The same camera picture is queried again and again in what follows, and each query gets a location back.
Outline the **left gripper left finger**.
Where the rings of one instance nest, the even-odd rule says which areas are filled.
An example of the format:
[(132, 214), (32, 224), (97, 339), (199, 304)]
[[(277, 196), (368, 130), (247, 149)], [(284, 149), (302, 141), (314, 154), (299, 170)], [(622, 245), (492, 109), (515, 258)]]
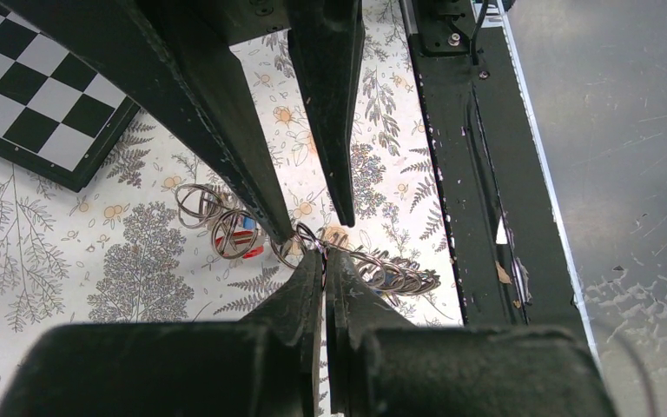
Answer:
[(76, 324), (28, 352), (0, 416), (314, 416), (320, 253), (238, 321)]

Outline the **blue key tag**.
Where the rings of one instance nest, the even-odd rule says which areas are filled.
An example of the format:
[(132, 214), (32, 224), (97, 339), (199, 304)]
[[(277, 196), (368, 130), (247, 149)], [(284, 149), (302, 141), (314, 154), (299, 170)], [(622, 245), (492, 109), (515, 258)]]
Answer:
[(256, 221), (248, 216), (241, 217), (241, 226), (246, 230), (254, 230), (257, 227)]

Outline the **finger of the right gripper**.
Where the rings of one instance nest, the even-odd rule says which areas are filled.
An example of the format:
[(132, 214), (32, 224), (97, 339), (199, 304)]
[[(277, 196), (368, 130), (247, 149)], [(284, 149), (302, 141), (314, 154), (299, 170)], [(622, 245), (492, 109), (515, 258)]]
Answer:
[(183, 1), (8, 1), (205, 162), (276, 242), (293, 228), (240, 61)]
[(286, 1), (288, 51), (339, 218), (355, 224), (350, 145), (363, 60), (362, 2)]

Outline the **red key tag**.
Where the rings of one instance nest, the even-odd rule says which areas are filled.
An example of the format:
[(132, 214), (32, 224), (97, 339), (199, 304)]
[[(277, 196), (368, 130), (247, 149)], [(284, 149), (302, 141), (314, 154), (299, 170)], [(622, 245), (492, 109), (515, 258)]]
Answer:
[(225, 259), (249, 259), (264, 252), (265, 240), (262, 232), (242, 230), (215, 237), (214, 244), (217, 254)]

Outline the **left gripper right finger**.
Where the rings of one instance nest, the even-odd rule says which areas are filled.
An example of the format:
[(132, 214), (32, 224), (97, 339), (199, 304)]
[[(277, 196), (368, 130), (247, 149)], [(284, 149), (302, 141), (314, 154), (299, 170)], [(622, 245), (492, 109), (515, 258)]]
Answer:
[(419, 327), (349, 254), (326, 265), (331, 409), (346, 416), (613, 416), (589, 350), (555, 327)]

